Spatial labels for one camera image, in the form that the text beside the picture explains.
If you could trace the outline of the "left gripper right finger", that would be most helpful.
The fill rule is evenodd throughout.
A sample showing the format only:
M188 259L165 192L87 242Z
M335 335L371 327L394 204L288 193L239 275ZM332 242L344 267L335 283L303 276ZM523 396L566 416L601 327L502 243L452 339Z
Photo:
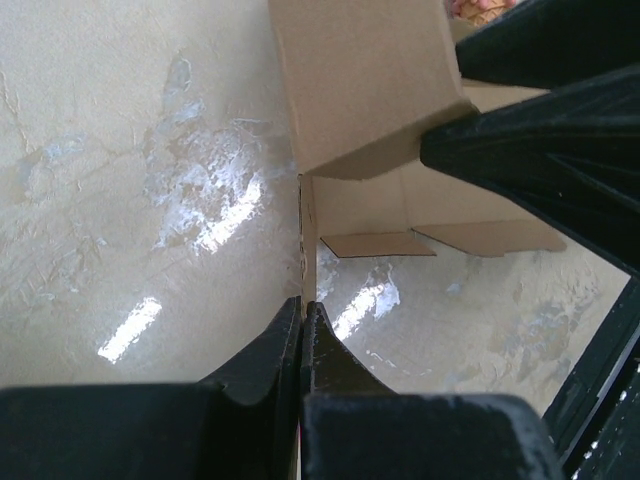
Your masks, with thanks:
M561 479L548 431L504 394L400 394L309 304L301 363L305 479Z

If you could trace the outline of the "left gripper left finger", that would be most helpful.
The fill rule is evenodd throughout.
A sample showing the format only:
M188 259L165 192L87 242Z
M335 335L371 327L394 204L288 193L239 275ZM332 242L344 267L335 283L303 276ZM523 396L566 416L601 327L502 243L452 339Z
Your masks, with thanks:
M196 382L1 393L5 479L287 479L298 418L302 306Z

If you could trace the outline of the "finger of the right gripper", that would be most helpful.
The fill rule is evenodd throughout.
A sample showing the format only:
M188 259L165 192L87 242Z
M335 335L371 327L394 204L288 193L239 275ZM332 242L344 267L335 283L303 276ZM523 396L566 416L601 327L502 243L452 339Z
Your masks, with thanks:
M638 274L638 65L431 130L420 160Z
M461 75L557 88L639 64L639 3L525 1L456 44Z

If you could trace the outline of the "brown cardboard box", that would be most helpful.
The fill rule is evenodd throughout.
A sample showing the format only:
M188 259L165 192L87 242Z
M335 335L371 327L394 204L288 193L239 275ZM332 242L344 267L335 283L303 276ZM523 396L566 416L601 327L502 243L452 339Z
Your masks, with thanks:
M428 239L480 257L557 252L513 202L424 167L421 136L537 96L466 80L455 43L476 32L440 1L272 1L300 195L302 298L316 248L340 258L427 256Z

